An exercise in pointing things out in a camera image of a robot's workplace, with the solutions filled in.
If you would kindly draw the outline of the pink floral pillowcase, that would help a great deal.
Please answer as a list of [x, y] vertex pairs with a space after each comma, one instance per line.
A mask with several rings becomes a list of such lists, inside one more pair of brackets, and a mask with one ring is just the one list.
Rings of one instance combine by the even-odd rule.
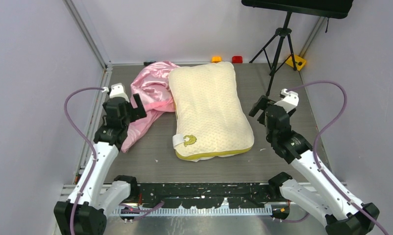
[[140, 96], [147, 116], [129, 125], [127, 138], [121, 147], [122, 152], [126, 153], [142, 138], [162, 114], [175, 111], [169, 74], [178, 67], [169, 61], [152, 63], [142, 69], [131, 83], [131, 93]]

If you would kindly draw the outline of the white pillow with yellow trim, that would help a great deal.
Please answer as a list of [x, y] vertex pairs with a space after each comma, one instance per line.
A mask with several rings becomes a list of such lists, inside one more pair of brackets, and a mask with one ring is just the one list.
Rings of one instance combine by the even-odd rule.
[[238, 97], [229, 62], [178, 67], [169, 73], [176, 134], [176, 156], [197, 162], [248, 152], [254, 134]]

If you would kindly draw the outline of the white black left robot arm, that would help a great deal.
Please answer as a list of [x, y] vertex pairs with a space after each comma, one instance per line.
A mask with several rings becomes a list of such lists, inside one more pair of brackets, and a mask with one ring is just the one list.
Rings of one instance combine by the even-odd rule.
[[139, 196], [137, 180], [117, 176], [110, 188], [101, 189], [109, 168], [127, 139], [129, 125], [147, 116], [139, 94], [135, 106], [124, 97], [111, 97], [103, 103], [106, 114], [94, 136], [92, 155], [74, 190], [64, 202], [56, 203], [53, 213], [63, 235], [101, 235], [107, 217], [125, 200], [135, 202]]

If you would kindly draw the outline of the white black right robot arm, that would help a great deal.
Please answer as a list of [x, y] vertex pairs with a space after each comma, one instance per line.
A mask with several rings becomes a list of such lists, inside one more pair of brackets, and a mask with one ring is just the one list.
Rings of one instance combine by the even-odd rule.
[[315, 219], [329, 235], [366, 235], [372, 231], [380, 214], [373, 203], [363, 203], [315, 158], [313, 147], [292, 130], [290, 117], [298, 97], [289, 94], [275, 102], [263, 95], [253, 105], [249, 116], [259, 111], [258, 122], [267, 129], [266, 140], [273, 151], [301, 173], [316, 190], [312, 193], [289, 174], [281, 172], [269, 179], [269, 196], [275, 201], [288, 199]]

